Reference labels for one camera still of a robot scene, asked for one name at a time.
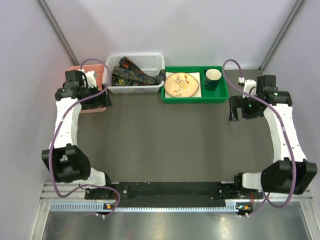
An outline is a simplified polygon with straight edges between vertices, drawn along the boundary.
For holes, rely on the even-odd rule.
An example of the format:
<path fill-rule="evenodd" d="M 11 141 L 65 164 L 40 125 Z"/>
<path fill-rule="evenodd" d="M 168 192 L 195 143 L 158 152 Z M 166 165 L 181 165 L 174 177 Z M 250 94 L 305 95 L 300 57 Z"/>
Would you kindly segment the green floral tie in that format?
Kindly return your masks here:
<path fill-rule="evenodd" d="M 129 86 L 154 86 L 159 85 L 166 79 L 166 71 L 159 71 L 156 76 L 146 75 L 144 72 L 129 70 L 127 68 L 116 66 L 112 72 L 112 86 L 129 87 Z"/>

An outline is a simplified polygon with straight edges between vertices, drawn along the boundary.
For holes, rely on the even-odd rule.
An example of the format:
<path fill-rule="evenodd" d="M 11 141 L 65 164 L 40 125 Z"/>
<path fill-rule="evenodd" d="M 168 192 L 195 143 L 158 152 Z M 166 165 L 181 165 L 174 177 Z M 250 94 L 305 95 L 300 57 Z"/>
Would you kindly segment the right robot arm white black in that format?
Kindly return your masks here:
<path fill-rule="evenodd" d="M 293 122 L 293 102 L 287 91 L 276 87 L 275 75 L 262 75 L 257 80 L 238 78 L 243 93 L 229 98 L 229 121 L 264 117 L 273 145 L 273 163 L 261 172 L 238 173 L 233 192 L 245 198 L 252 190 L 301 195 L 318 172 L 314 162 L 308 162 L 299 143 Z"/>

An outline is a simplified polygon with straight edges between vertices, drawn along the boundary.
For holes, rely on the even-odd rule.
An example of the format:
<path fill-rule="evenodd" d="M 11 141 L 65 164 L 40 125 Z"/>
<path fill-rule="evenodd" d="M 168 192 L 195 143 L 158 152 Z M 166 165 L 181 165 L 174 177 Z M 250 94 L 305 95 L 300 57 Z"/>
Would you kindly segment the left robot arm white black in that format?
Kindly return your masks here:
<path fill-rule="evenodd" d="M 54 97 L 57 109 L 54 141 L 41 153 L 41 159 L 56 183 L 75 183 L 96 188 L 102 198 L 114 191 L 109 176 L 95 170 L 78 147 L 77 131 L 82 111 L 106 108 L 110 99 L 99 89 L 101 71 L 72 69 L 65 72 L 65 82 Z"/>

